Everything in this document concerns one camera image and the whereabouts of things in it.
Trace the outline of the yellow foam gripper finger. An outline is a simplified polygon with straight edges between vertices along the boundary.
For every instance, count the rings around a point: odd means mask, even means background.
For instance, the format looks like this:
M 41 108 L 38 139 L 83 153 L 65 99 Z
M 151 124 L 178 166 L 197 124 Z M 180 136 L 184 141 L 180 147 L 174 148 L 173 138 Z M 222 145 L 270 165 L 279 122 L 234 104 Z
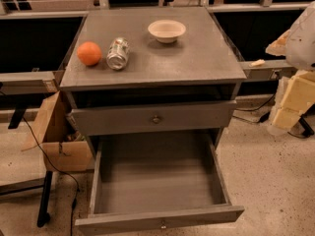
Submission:
M 286 43 L 289 37 L 290 30 L 285 31 L 275 41 L 269 44 L 265 50 L 267 54 L 273 56 L 286 56 Z
M 298 70 L 290 79 L 281 78 L 269 117 L 268 132 L 273 136 L 289 132 L 314 104 L 314 71 Z

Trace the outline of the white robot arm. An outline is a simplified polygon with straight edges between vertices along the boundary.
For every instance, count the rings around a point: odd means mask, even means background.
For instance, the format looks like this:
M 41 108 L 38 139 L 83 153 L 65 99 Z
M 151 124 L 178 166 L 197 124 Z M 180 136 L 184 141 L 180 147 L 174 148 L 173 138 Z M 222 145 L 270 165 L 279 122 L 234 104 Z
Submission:
M 277 40 L 266 48 L 268 54 L 284 56 L 297 69 L 290 79 L 281 79 L 268 131 L 274 136 L 292 129 L 315 103 L 315 2 L 312 2 Z

